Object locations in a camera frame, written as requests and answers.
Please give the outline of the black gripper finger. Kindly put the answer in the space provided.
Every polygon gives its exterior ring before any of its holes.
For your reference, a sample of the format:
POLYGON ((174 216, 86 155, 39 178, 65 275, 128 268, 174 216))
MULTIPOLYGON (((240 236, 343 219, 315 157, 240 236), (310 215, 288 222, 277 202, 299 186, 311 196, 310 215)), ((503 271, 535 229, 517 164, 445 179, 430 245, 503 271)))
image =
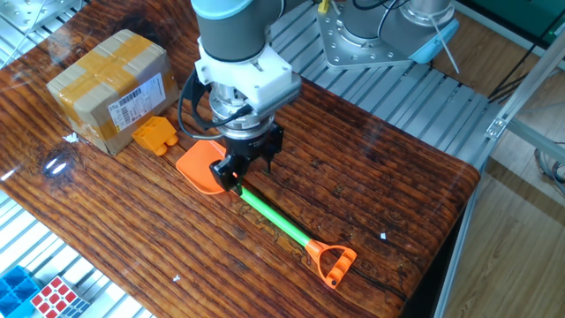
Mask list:
POLYGON ((267 141, 262 150, 262 157, 267 164, 266 173, 271 172, 271 162, 276 154, 280 153, 283 147, 283 128, 273 125, 268 132, 267 141))
POLYGON ((216 160, 209 169, 218 185, 226 192, 242 192, 242 181, 248 170, 248 160, 241 155, 227 155, 222 160, 216 160))

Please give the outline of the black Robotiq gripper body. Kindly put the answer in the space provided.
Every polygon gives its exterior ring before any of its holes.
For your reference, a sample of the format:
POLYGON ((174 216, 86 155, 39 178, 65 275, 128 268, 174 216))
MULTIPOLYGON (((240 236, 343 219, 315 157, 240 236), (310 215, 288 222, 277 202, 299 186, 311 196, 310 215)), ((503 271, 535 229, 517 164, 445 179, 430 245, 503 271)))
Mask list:
POLYGON ((226 134, 223 139, 229 164, 251 164, 258 158, 270 164, 270 131, 244 132, 242 136, 226 134))

